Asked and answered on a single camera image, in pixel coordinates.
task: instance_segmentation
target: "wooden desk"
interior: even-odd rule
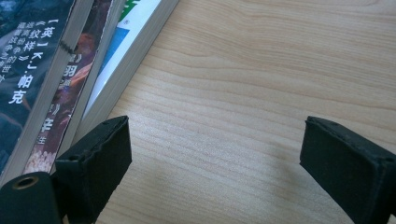
[[[396,153],[395,72],[395,1],[180,0],[110,116],[134,162],[98,223],[351,223],[304,121]]]

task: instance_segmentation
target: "screw hole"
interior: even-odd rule
[[[37,176],[28,176],[13,185],[14,189],[28,189],[38,182]]]

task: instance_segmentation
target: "black book cover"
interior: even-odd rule
[[[0,172],[48,75],[74,0],[0,1]]]

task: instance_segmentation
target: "black plastic part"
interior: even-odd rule
[[[395,214],[396,156],[338,123],[308,117],[301,165],[355,223]]]
[[[37,172],[7,182],[0,190],[0,223],[62,223],[50,175]]]
[[[56,189],[59,207],[69,222],[93,223],[131,162],[126,116],[99,124],[59,157],[53,180],[61,186]]]

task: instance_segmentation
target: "book cover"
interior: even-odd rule
[[[0,0],[0,185],[20,175],[93,0]]]
[[[16,146],[67,24],[73,0],[0,2],[0,172]]]
[[[81,118],[81,116],[75,116],[77,106],[86,104],[81,99],[82,94],[83,91],[90,90],[84,90],[84,88],[92,88],[92,85],[87,84],[88,78],[97,76],[95,74],[99,68],[97,64],[100,65],[104,58],[104,53],[99,50],[106,50],[109,44],[109,41],[106,41],[106,36],[109,34],[104,34],[104,32],[114,31],[118,19],[111,17],[120,17],[123,7],[121,2],[123,1],[94,0],[90,15],[26,163],[24,174],[37,171],[49,172],[64,140],[66,130],[70,128],[71,119]]]

